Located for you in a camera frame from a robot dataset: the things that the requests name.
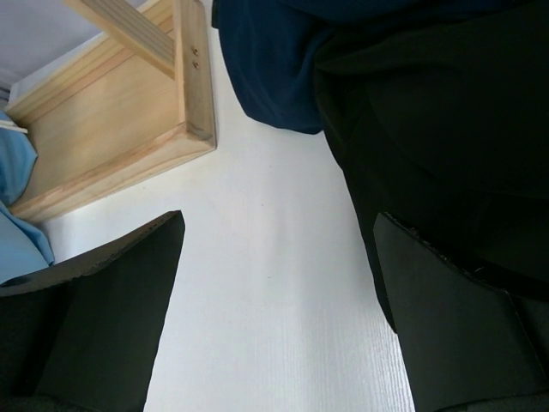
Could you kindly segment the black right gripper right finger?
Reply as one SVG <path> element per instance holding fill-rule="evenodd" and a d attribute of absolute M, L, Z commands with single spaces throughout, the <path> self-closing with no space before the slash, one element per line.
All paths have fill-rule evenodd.
<path fill-rule="evenodd" d="M 374 234 L 415 408 L 547 410 L 547 227 L 524 216 L 474 254 L 387 214 Z"/>

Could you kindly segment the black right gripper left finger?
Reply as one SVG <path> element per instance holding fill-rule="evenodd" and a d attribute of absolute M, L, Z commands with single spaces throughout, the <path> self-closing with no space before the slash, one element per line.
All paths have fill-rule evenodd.
<path fill-rule="evenodd" d="M 4 411 L 144 409 L 184 243 L 180 211 L 1 286 Z"/>

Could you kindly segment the light blue shorts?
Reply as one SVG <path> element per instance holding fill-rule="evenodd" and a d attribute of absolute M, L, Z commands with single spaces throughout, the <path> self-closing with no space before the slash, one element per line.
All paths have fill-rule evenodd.
<path fill-rule="evenodd" d="M 9 211 L 26 190 L 38 155 L 27 135 L 1 114 L 1 282 L 46 269 L 54 263 L 51 245 L 34 225 Z"/>

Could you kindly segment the black shorts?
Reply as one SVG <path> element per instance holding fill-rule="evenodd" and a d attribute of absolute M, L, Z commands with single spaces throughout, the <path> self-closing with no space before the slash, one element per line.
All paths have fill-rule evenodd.
<path fill-rule="evenodd" d="M 547 280 L 547 2 L 380 34 L 338 28 L 314 83 L 386 319 L 382 213 L 445 250 Z"/>

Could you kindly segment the navy blue shorts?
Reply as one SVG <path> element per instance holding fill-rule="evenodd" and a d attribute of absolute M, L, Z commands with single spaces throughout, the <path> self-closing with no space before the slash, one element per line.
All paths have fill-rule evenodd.
<path fill-rule="evenodd" d="M 342 24 L 376 19 L 401 1 L 222 0 L 212 4 L 222 56 L 244 113 L 277 129 L 322 129 L 312 81 L 314 55 Z"/>

